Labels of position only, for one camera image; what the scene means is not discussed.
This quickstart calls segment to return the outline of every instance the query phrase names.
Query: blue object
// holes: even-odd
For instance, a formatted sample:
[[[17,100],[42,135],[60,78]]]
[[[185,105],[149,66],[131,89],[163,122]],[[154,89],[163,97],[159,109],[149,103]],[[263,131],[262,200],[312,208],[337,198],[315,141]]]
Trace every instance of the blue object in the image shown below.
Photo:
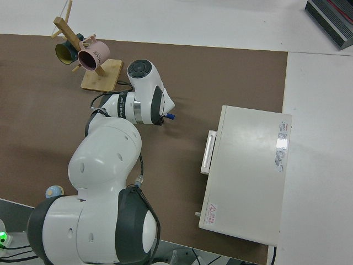
[[[62,188],[62,186],[58,185],[50,186],[45,192],[46,198],[51,198],[60,195],[64,195],[64,189]]]
[[[175,115],[172,114],[172,113],[167,113],[167,114],[165,115],[165,117],[168,118],[168,119],[171,119],[171,120],[174,120],[174,119],[175,119]]]

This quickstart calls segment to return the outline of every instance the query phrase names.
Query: label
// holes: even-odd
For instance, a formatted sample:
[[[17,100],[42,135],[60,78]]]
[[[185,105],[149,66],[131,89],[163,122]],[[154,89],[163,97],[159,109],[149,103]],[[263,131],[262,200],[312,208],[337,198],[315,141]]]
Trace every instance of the label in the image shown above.
[[[218,206],[216,204],[210,203],[208,205],[208,210],[207,210],[207,220],[206,224],[207,225],[214,225],[216,222],[216,215],[217,215],[217,208]]]
[[[278,138],[276,143],[275,169],[278,172],[283,172],[286,152],[288,148],[288,131],[289,124],[282,121],[279,125]]]

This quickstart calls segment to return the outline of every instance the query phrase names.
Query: black cable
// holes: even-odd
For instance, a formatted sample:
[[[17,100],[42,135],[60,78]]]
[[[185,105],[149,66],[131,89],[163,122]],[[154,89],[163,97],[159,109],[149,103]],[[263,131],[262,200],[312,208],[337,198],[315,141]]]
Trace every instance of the black cable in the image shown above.
[[[17,259],[2,259],[0,258],[0,262],[4,263],[13,263],[13,262],[20,262],[20,261],[29,261],[30,259],[38,258],[38,256],[31,256],[27,258],[17,258]]]
[[[194,249],[192,248],[191,250],[193,251],[193,253],[194,253],[195,257],[196,257],[198,264],[201,265],[201,263],[200,263],[200,261],[199,261],[199,257],[196,255]]]
[[[92,108],[94,102],[95,102],[98,98],[100,98],[100,97],[102,97],[102,96],[105,96],[105,95],[120,94],[120,92],[121,92],[121,91],[113,91],[113,92],[106,92],[106,93],[99,94],[98,96],[96,96],[96,97],[91,101],[90,107]]]
[[[15,255],[11,255],[11,256],[8,256],[8,257],[2,257],[2,258],[0,258],[0,259],[3,259],[3,258],[12,258],[12,257],[19,256],[19,255],[22,255],[22,254],[25,254],[25,253],[32,252],[32,251],[33,251],[33,250],[25,251],[25,252],[21,252],[21,253],[18,253],[18,254],[15,254]]]
[[[133,86],[131,83],[128,83],[126,81],[123,80],[118,80],[117,84],[120,84],[122,86],[130,86],[131,88],[128,90],[128,92],[133,91]]]
[[[276,252],[277,252],[277,248],[275,247],[275,249],[274,249],[274,256],[272,257],[271,265],[274,265],[274,264],[275,264]]]
[[[141,175],[143,176],[143,159],[142,159],[141,153],[140,153],[139,158],[140,158],[140,164],[141,164]]]
[[[217,257],[217,258],[215,258],[213,261],[211,261],[209,264],[207,264],[207,265],[210,265],[211,263],[213,263],[213,262],[215,262],[216,260],[218,260],[219,258],[221,258],[222,256],[219,256],[219,257]]]
[[[0,244],[0,248],[2,248],[3,250],[20,250],[22,248],[27,248],[27,247],[31,247],[31,246],[23,246],[23,247],[6,247],[2,244]]]
[[[119,80],[117,83],[120,84],[120,85],[122,85],[122,86],[130,86],[131,88],[128,90],[128,92],[133,91],[133,86],[132,86],[131,83],[128,83],[128,82],[123,81],[123,80]],[[113,91],[113,92],[106,92],[106,93],[99,94],[98,96],[96,96],[96,97],[91,101],[90,107],[92,108],[94,102],[95,102],[98,98],[100,98],[100,97],[102,97],[102,96],[104,96],[104,95],[120,94],[120,92],[121,92],[121,91]]]

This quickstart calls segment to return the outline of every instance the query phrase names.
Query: warning label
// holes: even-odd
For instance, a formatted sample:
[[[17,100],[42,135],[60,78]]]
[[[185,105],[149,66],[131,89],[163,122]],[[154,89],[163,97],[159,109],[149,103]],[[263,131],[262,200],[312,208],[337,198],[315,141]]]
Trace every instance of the warning label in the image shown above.
[[[214,225],[215,224],[217,208],[218,208],[218,206],[216,204],[210,203],[208,205],[206,224],[208,224],[208,225]]]

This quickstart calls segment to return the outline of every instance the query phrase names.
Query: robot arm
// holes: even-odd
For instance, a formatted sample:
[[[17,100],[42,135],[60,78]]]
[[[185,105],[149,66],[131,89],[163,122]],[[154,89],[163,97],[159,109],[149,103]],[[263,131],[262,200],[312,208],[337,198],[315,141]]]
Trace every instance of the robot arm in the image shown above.
[[[99,108],[108,116],[127,119],[132,124],[162,125],[163,117],[175,104],[164,88],[156,67],[150,61],[137,60],[129,65],[127,74],[135,91],[106,94]],[[86,135],[94,123],[95,119],[91,117]]]
[[[143,76],[137,76],[142,62]],[[126,188],[141,152],[132,123],[155,124],[174,103],[152,63],[138,60],[128,74],[135,91],[103,98],[70,160],[68,175],[78,194],[49,198],[29,218],[28,240],[46,264],[149,260],[159,222],[139,187]]]

